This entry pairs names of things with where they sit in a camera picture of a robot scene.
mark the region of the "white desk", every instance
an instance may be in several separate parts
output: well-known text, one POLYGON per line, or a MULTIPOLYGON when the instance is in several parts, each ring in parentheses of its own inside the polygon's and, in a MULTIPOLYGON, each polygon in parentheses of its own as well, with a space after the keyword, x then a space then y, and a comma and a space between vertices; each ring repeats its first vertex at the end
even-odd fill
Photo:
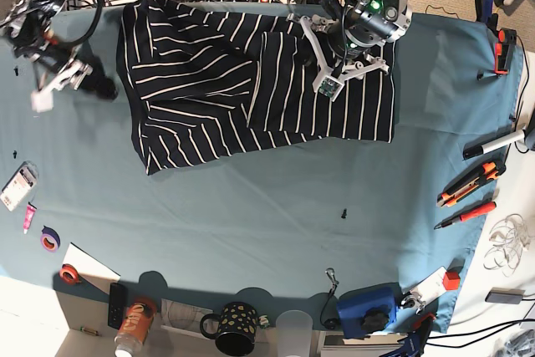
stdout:
MULTIPOLYGON (((528 53, 527 59, 531 79, 524 93, 524 106, 518 127, 527 124, 535 107, 535 54, 528 53)), ((525 79, 526 68, 524 65, 520 89, 523 87, 525 79)), ((489 233, 496 222, 508 215, 518 213, 527 222, 529 232, 535 234, 535 152, 522 155, 517 152, 514 146, 510 149, 507 158, 507 171, 497 181, 494 200, 497 202, 497 208, 488 214, 485 221, 476 253, 457 299, 448 334, 472 332, 501 322, 523 319, 535 303, 529 301, 522 301, 519 305, 485 303, 485 297, 492 288, 522 289, 526 295, 535 294, 535 269, 533 268, 535 266, 535 244, 531 245, 529 251, 522 254, 522 260, 510 278, 506 278, 502 271, 489 271, 483 267, 483 258, 491 247, 489 233)), ((463 349, 446 349, 428 345, 425 347, 425 356, 491 356, 497 340, 503 339, 505 341, 511 334, 519 331, 520 327, 516 325, 463 349)), ((430 343, 464 344, 483 335, 430 340, 430 343)))

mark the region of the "purple tape roll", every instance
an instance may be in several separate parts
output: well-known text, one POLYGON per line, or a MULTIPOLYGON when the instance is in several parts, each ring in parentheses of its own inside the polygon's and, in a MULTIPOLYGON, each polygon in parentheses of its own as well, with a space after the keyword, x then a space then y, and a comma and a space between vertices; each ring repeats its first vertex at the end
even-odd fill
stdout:
POLYGON ((43 227, 41 244, 45 250, 49 252, 56 252, 59 248, 59 244, 61 244, 58 233, 56 233, 56 231, 50 227, 43 227))

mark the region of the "red tape roll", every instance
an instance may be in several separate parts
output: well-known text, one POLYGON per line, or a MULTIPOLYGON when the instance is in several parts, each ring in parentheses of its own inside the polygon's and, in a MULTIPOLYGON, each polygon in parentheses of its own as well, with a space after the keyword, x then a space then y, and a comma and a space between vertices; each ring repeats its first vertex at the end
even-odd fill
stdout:
POLYGON ((70 285, 81 283, 76 268, 67 263, 64 263, 64 265, 59 270, 59 276, 61 277, 61 280, 70 285))

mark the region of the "tape roll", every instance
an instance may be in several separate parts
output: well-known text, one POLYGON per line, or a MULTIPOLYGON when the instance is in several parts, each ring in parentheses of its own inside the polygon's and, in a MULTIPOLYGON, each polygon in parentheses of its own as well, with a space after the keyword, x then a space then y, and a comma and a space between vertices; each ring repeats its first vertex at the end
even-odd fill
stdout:
POLYGON ((56 233, 56 231, 50 227, 43 227, 41 244, 45 250, 49 252, 56 252, 61 244, 58 233, 56 233))
POLYGON ((61 280, 70 285, 82 282, 76 268, 68 263, 64 263, 64 265, 61 267, 59 270, 59 276, 61 277, 61 280))

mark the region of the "black remote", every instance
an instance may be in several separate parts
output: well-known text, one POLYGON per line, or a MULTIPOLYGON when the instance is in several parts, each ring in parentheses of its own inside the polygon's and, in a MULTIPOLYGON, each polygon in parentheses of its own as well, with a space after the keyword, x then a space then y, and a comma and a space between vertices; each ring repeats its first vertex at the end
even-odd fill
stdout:
POLYGON ((119 329, 123 323, 126 306, 126 287, 119 283, 110 285, 110 299, 108 301, 108 326, 119 329))

